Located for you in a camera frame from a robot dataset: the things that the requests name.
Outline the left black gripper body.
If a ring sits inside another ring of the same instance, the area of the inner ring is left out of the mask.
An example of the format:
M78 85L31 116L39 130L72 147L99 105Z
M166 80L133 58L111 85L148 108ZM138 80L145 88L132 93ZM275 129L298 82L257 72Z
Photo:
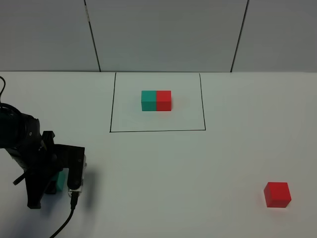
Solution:
M40 144L36 144L27 151L26 158L29 159L29 162L25 171L25 179L33 176L51 179L63 170L61 149L54 143L54 137L53 131L44 131Z

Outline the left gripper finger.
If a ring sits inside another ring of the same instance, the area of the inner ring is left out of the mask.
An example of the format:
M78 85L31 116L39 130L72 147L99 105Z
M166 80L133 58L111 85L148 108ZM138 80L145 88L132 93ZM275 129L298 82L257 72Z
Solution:
M27 190L27 206L30 209L41 209L41 199L53 176L31 174L25 179Z
M49 185L45 191L45 194L56 194L59 191L58 185L59 175L55 175L52 180L49 182Z

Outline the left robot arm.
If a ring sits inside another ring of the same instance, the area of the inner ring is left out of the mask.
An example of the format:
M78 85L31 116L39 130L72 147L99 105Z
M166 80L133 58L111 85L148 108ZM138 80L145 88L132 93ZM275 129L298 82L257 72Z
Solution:
M41 199L53 177L62 170L61 162L54 153L53 139L41 135L38 119L1 103L0 147L23 170L23 174L13 184L25 181L27 206L40 209Z

